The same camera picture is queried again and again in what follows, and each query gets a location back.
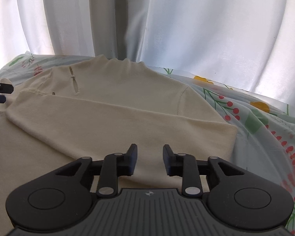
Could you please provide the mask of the cream knit sweater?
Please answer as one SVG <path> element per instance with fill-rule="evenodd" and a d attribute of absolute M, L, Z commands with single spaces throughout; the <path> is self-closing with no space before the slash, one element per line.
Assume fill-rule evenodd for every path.
<path fill-rule="evenodd" d="M 134 175 L 122 185 L 178 187 L 165 144 L 199 159 L 229 159 L 237 128 L 190 86 L 144 63 L 103 56 L 53 67 L 0 105 L 0 195 L 80 157 L 102 159 L 135 143 Z"/>

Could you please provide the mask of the floral light blue bedsheet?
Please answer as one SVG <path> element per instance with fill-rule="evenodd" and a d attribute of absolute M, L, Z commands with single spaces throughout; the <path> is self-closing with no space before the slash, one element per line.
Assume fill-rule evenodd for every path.
<path fill-rule="evenodd" d="M 91 59 L 93 58 L 85 56 L 23 54 L 0 70 L 0 82 L 12 83 L 15 91 L 16 87 L 50 68 L 74 65 Z M 295 117 L 252 96 L 211 82 L 175 74 L 167 75 L 164 72 L 156 73 L 190 86 L 226 123 L 237 128 L 231 156 L 225 160 L 278 184 L 289 193 L 288 203 L 292 208 L 288 214 L 286 229 L 295 235 Z M 122 181 L 127 178 L 122 178 L 122 188 L 161 188 L 125 187 Z M 180 178 L 179 180 L 179 186 L 171 188 L 179 188 L 182 182 Z M 7 234 L 13 228 L 5 208 L 6 198 L 11 191 L 0 195 L 0 235 Z"/>

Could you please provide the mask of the white sheer curtain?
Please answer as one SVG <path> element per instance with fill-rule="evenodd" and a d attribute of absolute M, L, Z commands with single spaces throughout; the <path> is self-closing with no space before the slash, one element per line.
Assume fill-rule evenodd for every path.
<path fill-rule="evenodd" d="M 0 0 L 0 69 L 26 51 L 142 61 L 295 107 L 295 0 Z"/>

